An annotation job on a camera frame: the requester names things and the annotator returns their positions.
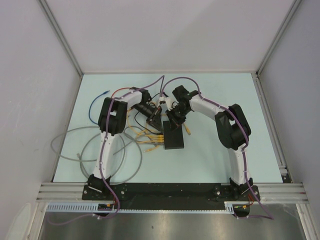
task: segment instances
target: yellow cable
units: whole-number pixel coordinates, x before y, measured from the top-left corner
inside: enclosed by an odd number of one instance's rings
[[[187,127],[187,124],[183,123],[184,127],[185,127],[185,130],[186,130],[186,133],[188,135],[191,135],[191,132],[190,132],[190,129]]]
[[[158,147],[160,147],[160,145],[155,146],[155,147],[152,147],[152,148],[149,148],[149,149],[147,149],[147,150],[144,150],[143,152],[144,152],[144,153],[147,153],[147,152],[150,152],[150,151],[153,151],[153,150],[157,149]]]

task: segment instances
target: stainless steel surface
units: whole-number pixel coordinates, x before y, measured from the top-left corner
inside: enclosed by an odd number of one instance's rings
[[[75,70],[77,71],[77,73],[79,74],[80,77],[82,77],[83,72],[80,68],[80,65],[73,53],[73,51],[71,50],[71,47],[65,37],[65,35],[63,34],[53,12],[51,11],[48,3],[46,0],[38,0],[40,7],[42,8],[45,16],[47,17],[52,29],[54,30],[58,40],[60,41],[60,43],[62,44],[62,47],[64,48],[67,56],[69,57],[69,59],[71,60]]]
[[[308,203],[302,183],[255,183],[264,204]],[[42,183],[37,202],[92,202],[82,200],[84,183]]]
[[[267,206],[275,220],[240,219],[227,214],[120,213],[97,220],[84,217],[63,226],[43,222],[40,240],[305,240],[295,204]],[[79,213],[46,213],[52,222]],[[258,205],[251,214],[263,214]]]
[[[286,14],[283,22],[281,23],[281,26],[278,30],[278,32],[275,34],[275,37],[269,47],[269,49],[267,50],[259,68],[257,69],[257,74],[258,76],[260,76],[260,74],[262,73],[262,71],[265,68],[265,65],[267,64],[270,56],[272,55],[272,53],[274,52],[278,42],[280,41],[281,37],[284,35],[287,27],[289,26],[291,20],[293,19],[295,13],[297,12],[299,6],[301,5],[303,0],[294,0],[290,10],[288,11],[288,13]]]

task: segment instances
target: enclosure wall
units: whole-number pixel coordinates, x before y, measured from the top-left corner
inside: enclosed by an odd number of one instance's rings
[[[50,180],[77,75],[36,0],[0,2],[0,239]]]
[[[320,1],[306,0],[261,74],[287,165],[320,220]]]

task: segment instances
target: wire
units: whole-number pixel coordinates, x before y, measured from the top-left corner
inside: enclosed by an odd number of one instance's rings
[[[67,135],[67,133],[70,133],[72,131],[75,131],[75,130],[79,130],[79,129],[90,129],[90,128],[98,128],[97,126],[82,126],[82,127],[77,127],[77,128],[74,128],[74,129],[71,129],[71,130],[68,130],[68,131],[65,131],[61,134],[59,134],[58,136],[56,136],[54,139],[52,139],[51,143],[50,143],[50,147],[52,149],[52,151],[54,153],[56,153],[60,158],[63,158],[63,159],[67,159],[67,160],[70,160],[70,161],[74,161],[74,162],[95,162],[96,159],[90,159],[90,160],[79,160],[79,159],[75,159],[75,158],[70,158],[70,157],[67,157],[67,156],[63,156],[62,154],[60,154],[59,152],[57,152],[55,149],[54,149],[54,146],[53,146],[53,143],[54,141],[59,138],[60,136],[62,135]]]
[[[174,101],[172,104],[171,104],[171,108],[174,107],[174,103],[176,103],[176,106],[178,105],[178,103],[176,101]]]
[[[187,80],[190,80],[192,82],[194,82],[194,84],[196,85],[197,87],[197,90],[198,90],[198,95],[199,97],[208,102],[208,103],[211,103],[225,111],[227,111],[231,116],[232,118],[234,119],[234,121],[236,122],[236,124],[238,125],[238,127],[240,128],[243,136],[244,136],[244,139],[245,139],[245,145],[244,147],[242,147],[241,151],[242,151],[242,156],[243,156],[243,164],[244,164],[244,178],[245,178],[245,181],[246,181],[246,184],[250,190],[250,192],[252,193],[252,195],[254,196],[255,200],[258,202],[258,204],[260,205],[260,207],[264,210],[264,212],[267,214],[267,216],[264,216],[264,215],[250,215],[250,216],[247,216],[245,218],[266,218],[266,219],[271,219],[271,220],[274,220],[274,217],[272,216],[272,214],[269,212],[269,210],[261,203],[261,201],[258,199],[258,197],[255,195],[255,192],[254,190],[252,189],[250,183],[249,183],[249,180],[248,180],[248,174],[247,174],[247,157],[246,157],[246,152],[245,152],[245,149],[248,147],[249,145],[249,138],[244,130],[244,128],[242,127],[241,123],[239,122],[239,120],[236,118],[236,116],[229,110],[229,108],[223,106],[223,105],[220,105],[218,104],[217,102],[215,101],[212,101],[210,99],[207,99],[207,98],[204,98],[200,92],[200,87],[199,87],[199,84],[193,80],[192,78],[190,77],[186,77],[186,76],[180,76],[180,77],[175,77],[171,80],[169,80],[164,86],[163,88],[161,89],[160,91],[160,97],[162,97],[163,93],[164,93],[164,90],[166,88],[166,86],[171,83],[172,81],[174,80],[178,80],[178,79],[187,79]]]
[[[158,96],[160,94],[160,92],[158,92],[156,95],[154,95],[152,98],[151,98],[151,100],[152,99],[154,99],[156,96]]]
[[[183,126],[184,126],[184,128],[185,128],[186,133],[187,133],[188,135],[191,135],[190,129],[187,127],[187,124],[186,124],[185,122],[183,123]]]
[[[152,134],[154,134],[154,135],[162,135],[162,132],[153,132],[153,131],[151,131],[150,129],[142,126],[142,125],[138,122],[138,120],[137,120],[137,115],[138,115],[139,113],[140,113],[140,112],[138,111],[138,112],[134,115],[134,120],[135,120],[135,122],[136,122],[140,127],[144,128],[145,130],[149,131],[150,133],[152,133]]]
[[[98,133],[97,135],[93,136],[93,137],[84,145],[81,154],[79,154],[79,153],[77,154],[79,160],[82,159],[83,154],[84,154],[84,152],[85,152],[85,149],[87,148],[87,146],[89,145],[89,143],[90,143],[93,139],[95,139],[97,136],[99,136],[99,135],[100,135],[100,133]],[[122,166],[122,164],[123,164],[123,162],[124,162],[124,160],[125,160],[125,155],[126,155],[125,141],[124,141],[124,139],[123,139],[123,137],[122,137],[121,135],[120,135],[119,137],[120,137],[121,140],[122,140],[123,147],[122,147],[120,150],[116,151],[113,155],[117,154],[117,153],[120,152],[122,149],[123,149],[123,155],[122,155],[122,159],[121,159],[121,162],[120,162],[118,168],[116,169],[116,171],[115,171],[113,174],[111,174],[111,177],[113,177],[114,175],[116,175],[116,173],[119,171],[119,169],[121,168],[121,166]],[[79,164],[80,164],[80,170],[81,170],[82,174],[84,175],[84,177],[85,177],[85,178],[89,178],[89,174],[88,174],[88,172],[87,172],[87,170],[86,170],[86,168],[85,168],[85,166],[84,166],[83,161],[80,161]]]
[[[101,96],[107,94],[108,92],[110,92],[110,91],[108,90],[108,91],[105,91],[105,92],[101,93],[99,96],[97,96],[95,99],[93,99],[92,103],[90,104],[88,116],[89,116],[90,121],[91,121],[92,123],[96,124],[96,125],[98,125],[98,123],[95,122],[95,121],[93,121],[93,120],[91,119],[91,107],[92,107],[92,105],[94,104],[94,102],[95,102],[98,98],[100,98]]]
[[[112,93],[111,98],[113,98],[114,95],[115,95],[117,92],[119,92],[120,90],[124,90],[124,89],[131,89],[131,88],[130,88],[130,87],[122,87],[122,88],[119,88],[119,89],[116,90],[114,93]]]
[[[110,183],[110,184],[113,185],[113,186],[114,186],[114,185],[124,184],[124,183],[128,182],[129,180],[131,180],[132,178],[134,178],[134,177],[137,175],[137,173],[139,172],[139,170],[140,170],[140,168],[141,168],[141,165],[142,165],[143,154],[142,154],[142,150],[141,150],[140,145],[139,145],[139,144],[135,141],[135,139],[134,139],[132,136],[130,136],[129,134],[127,134],[127,133],[124,132],[124,135],[125,135],[127,138],[133,140],[133,141],[135,142],[135,144],[137,145],[137,147],[138,147],[138,149],[139,149],[139,152],[140,152],[140,162],[139,162],[139,166],[137,167],[136,171],[134,172],[134,174],[133,174],[131,177],[129,177],[129,178],[127,178],[126,180],[121,181],[121,182],[113,182],[113,183]]]

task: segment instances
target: small black object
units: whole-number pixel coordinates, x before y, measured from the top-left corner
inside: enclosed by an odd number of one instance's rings
[[[184,149],[184,135],[182,127],[172,130],[169,121],[163,121],[164,149]]]
[[[106,179],[106,182],[110,183],[110,177]],[[113,195],[110,193],[109,189],[105,185],[101,178],[95,177],[91,174],[88,181],[85,183],[82,200],[112,200]]]
[[[229,180],[230,180],[230,185],[233,186],[234,188],[236,188],[240,195],[249,190],[249,186],[247,183],[238,185],[231,179],[231,177],[229,178]],[[254,181],[253,181],[252,177],[250,177],[250,179],[249,179],[249,184],[250,184],[250,186],[254,185]]]
[[[238,104],[234,104],[229,106],[228,109],[238,119],[249,139],[251,129],[241,107]],[[230,121],[234,121],[234,119],[226,110],[217,113],[214,118],[218,137],[223,146],[225,146],[227,149],[237,150],[238,147],[246,142],[246,139],[237,123],[235,122],[233,125],[231,125]]]
[[[171,129],[174,130],[186,121],[186,115],[192,110],[190,100],[199,93],[196,90],[189,92],[180,85],[173,90],[172,94],[179,103],[165,113],[169,118]]]
[[[237,217],[244,218],[249,215],[250,206],[246,205],[246,207],[243,207],[243,205],[233,205],[233,210]]]
[[[106,97],[101,108],[98,125],[102,133],[106,131],[107,114],[111,101],[112,98]],[[116,112],[116,114],[110,115],[108,124],[108,133],[111,133],[112,136],[114,136],[115,134],[120,134],[124,131],[126,126],[127,108],[127,102],[114,100],[111,108],[111,113]]]
[[[147,117],[146,122],[149,125],[157,129],[159,132],[162,132],[162,123],[161,123],[162,108],[160,106],[154,108],[147,103],[141,102],[134,105],[134,108]]]

